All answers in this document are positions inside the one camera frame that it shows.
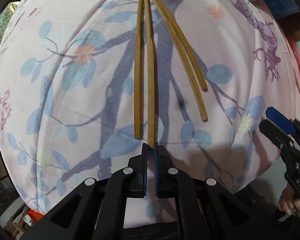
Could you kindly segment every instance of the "blue gripper pad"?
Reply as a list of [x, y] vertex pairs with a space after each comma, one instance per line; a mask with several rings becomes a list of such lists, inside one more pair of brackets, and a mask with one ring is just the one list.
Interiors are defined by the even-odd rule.
[[154, 188], [155, 188], [156, 197], [159, 195], [158, 154], [159, 154], [158, 144], [155, 144], [153, 148], [153, 159], [154, 159], [153, 163], [154, 163]]
[[269, 107], [266, 110], [266, 117], [278, 126], [284, 133], [290, 135], [294, 135], [296, 133], [293, 123], [273, 107]]
[[146, 152], [145, 152], [145, 166], [144, 166], [144, 173], [143, 173], [143, 196], [147, 194], [147, 173], [148, 173], [148, 145], [146, 145]]

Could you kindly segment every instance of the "bed sheet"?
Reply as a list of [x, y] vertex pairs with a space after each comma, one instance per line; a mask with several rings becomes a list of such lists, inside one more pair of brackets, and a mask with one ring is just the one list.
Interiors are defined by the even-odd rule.
[[[300, 118], [295, 58], [264, 4], [162, 1], [207, 80], [209, 120], [201, 121], [152, 5], [157, 141], [191, 177], [214, 177], [236, 192], [279, 156], [258, 131], [265, 109]], [[133, 137], [137, 6], [137, 0], [22, 0], [9, 22], [0, 47], [0, 149], [19, 194], [42, 214], [85, 178], [108, 178], [141, 152], [146, 140]], [[143, 138], [146, 117], [145, 93]], [[173, 200], [155, 197], [150, 159], [147, 195], [128, 199], [124, 226], [175, 218]]]

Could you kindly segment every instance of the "silver rivet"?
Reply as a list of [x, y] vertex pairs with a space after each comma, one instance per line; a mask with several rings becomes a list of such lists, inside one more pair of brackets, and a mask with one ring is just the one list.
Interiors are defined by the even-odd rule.
[[214, 186], [217, 184], [216, 180], [215, 179], [207, 179], [206, 183], [209, 185], [209, 186]]
[[133, 169], [130, 168], [130, 167], [126, 167], [126, 168], [123, 169], [123, 173], [124, 174], [131, 174], [131, 173], [133, 173]]
[[87, 186], [91, 186], [93, 185], [95, 182], [95, 180], [93, 178], [87, 178], [84, 183], [87, 185]]
[[168, 169], [168, 172], [169, 172], [169, 174], [177, 174], [178, 173], [178, 170], [176, 169], [176, 168], [170, 168], [170, 169]]

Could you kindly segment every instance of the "butterfly print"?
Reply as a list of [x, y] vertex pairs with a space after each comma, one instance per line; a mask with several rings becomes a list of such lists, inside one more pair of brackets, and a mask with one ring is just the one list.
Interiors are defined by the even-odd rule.
[[28, 17], [30, 17], [31, 15], [33, 15], [35, 13], [35, 11], [37, 10], [37, 8], [34, 8], [33, 11], [29, 14]]
[[7, 119], [11, 116], [11, 105], [8, 103], [8, 99], [10, 96], [10, 90], [7, 90], [3, 98], [0, 98], [0, 104], [2, 105], [2, 113], [1, 113], [1, 130], [3, 130]]

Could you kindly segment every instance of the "wooden chopstick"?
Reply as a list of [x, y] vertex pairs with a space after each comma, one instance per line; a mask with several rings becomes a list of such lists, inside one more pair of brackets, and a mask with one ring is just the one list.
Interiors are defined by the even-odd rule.
[[181, 44], [184, 47], [184, 49], [186, 51], [186, 54], [188, 55], [188, 57], [190, 59], [191, 65], [192, 65], [192, 67], [194, 69], [194, 72], [197, 76], [200, 88], [203, 91], [207, 91], [208, 90], [207, 83], [204, 79], [204, 76], [203, 76], [202, 71], [200, 69], [199, 63], [198, 63], [197, 59], [195, 58], [193, 50], [192, 50], [188, 40], [186, 39], [185, 35], [183, 34], [182, 30], [180, 29], [178, 23], [176, 22], [175, 18], [173, 17], [173, 15], [169, 11], [169, 9], [165, 6], [165, 4], [161, 2], [161, 0], [153, 0], [153, 2], [155, 3], [157, 9], [159, 11], [163, 10], [165, 12], [165, 16], [172, 22], [172, 25], [173, 25], [173, 27], [176, 30], [176, 33], [178, 35], [178, 38], [181, 40]]
[[174, 29], [172, 21], [168, 18], [165, 10], [163, 10], [161, 2], [159, 2], [159, 0], [152, 0], [152, 1], [156, 5], [156, 7], [157, 7], [164, 23], [165, 23], [165, 25], [168, 29], [168, 32], [169, 32], [169, 34], [170, 34], [170, 36], [171, 36], [171, 38], [172, 38], [172, 40], [173, 40], [173, 42], [176, 46], [177, 52], [180, 56], [181, 62], [183, 64], [183, 66], [185, 68], [185, 71], [186, 71], [186, 74], [188, 76], [188, 79], [189, 79], [189, 82], [190, 82], [190, 85], [191, 85], [191, 88], [192, 88], [192, 91], [193, 91], [193, 94], [194, 94], [194, 98], [197, 102], [200, 117], [201, 117], [202, 121], [205, 122], [205, 121], [208, 120], [207, 111], [205, 109], [205, 106], [204, 106], [204, 103], [203, 103], [203, 100], [202, 100], [202, 97], [201, 97], [201, 93], [200, 93], [198, 84], [197, 84], [195, 76], [192, 72], [191, 65], [190, 65], [189, 60], [187, 58], [187, 55], [185, 53], [184, 47], [182, 46], [181, 40], [179, 39], [179, 37], [176, 33], [176, 30]]
[[138, 1], [137, 25], [134, 51], [134, 137], [140, 139], [140, 52], [141, 52], [141, 14], [143, 0]]
[[154, 49], [153, 36], [151, 31], [151, 7], [150, 0], [145, 2], [146, 15], [146, 37], [147, 37], [147, 58], [148, 58], [148, 145], [154, 146]]

